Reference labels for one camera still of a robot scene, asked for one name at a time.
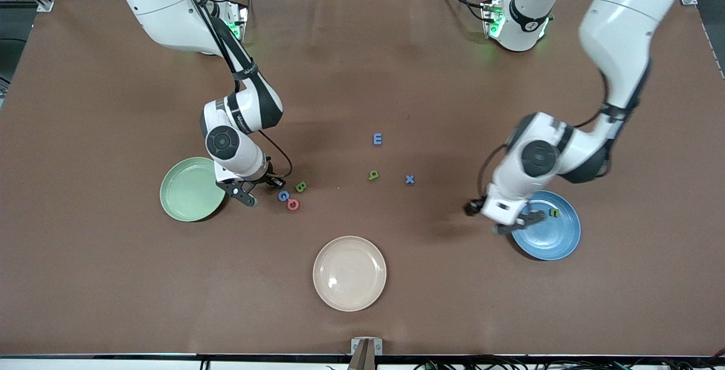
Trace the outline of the right arm base connector panel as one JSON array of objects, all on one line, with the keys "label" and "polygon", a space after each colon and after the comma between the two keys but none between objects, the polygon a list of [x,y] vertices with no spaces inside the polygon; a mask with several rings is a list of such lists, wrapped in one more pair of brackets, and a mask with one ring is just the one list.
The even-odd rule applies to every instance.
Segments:
[{"label": "right arm base connector panel", "polygon": [[220,7],[220,18],[225,21],[235,38],[244,42],[249,7],[236,2],[223,2]]}]

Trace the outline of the light green plate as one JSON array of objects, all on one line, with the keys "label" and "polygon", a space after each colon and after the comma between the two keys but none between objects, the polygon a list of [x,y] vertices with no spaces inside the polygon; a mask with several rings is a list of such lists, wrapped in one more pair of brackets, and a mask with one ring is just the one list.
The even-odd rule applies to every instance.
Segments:
[{"label": "light green plate", "polygon": [[175,220],[193,222],[212,215],[226,193],[216,185],[214,161],[188,158],[171,167],[161,182],[160,204]]}]

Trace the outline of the brown table cover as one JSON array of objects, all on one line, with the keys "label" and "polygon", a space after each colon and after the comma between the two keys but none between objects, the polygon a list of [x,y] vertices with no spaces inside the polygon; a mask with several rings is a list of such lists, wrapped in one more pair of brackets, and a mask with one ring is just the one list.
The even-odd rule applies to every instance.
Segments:
[{"label": "brown table cover", "polygon": [[[558,0],[541,43],[509,53],[451,0],[254,1],[247,49],[284,110],[268,134],[308,188],[297,211],[258,187],[256,207],[183,223],[160,184],[206,155],[199,116],[233,91],[225,62],[157,45],[123,0],[57,1],[0,110],[0,354],[336,354],[359,336],[387,354],[714,354],[725,80],[696,8],[658,28],[609,175],[549,185],[582,220],[573,254],[534,261],[463,213],[521,117],[598,109],[578,42],[590,3]],[[358,312],[313,284],[342,236],[386,261]]]}]

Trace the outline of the left arm base connector panel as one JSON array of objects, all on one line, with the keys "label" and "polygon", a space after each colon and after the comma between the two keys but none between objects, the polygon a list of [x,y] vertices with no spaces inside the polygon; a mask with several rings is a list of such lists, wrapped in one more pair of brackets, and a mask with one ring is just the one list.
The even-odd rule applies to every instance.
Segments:
[{"label": "left arm base connector panel", "polygon": [[483,30],[487,39],[497,39],[505,24],[504,0],[490,0],[480,3]]}]

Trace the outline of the beige plate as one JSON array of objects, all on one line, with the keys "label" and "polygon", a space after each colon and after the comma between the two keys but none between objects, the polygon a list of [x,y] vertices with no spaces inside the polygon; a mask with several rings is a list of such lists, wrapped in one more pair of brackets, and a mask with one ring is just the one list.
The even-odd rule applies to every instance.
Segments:
[{"label": "beige plate", "polygon": [[381,297],[387,266],[382,252],[371,241],[342,236],[318,252],[312,278],[319,298],[330,308],[358,312]]}]

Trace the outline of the blue plate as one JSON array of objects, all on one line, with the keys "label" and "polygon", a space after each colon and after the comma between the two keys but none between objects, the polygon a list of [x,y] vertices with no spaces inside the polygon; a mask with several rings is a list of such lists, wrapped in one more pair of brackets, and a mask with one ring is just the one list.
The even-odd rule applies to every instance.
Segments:
[{"label": "blue plate", "polygon": [[[551,208],[560,210],[558,218],[549,216]],[[525,209],[531,210],[541,210],[547,218],[513,232],[515,243],[539,261],[559,261],[572,254],[582,237],[582,224],[572,204],[554,192],[536,191]]]}]

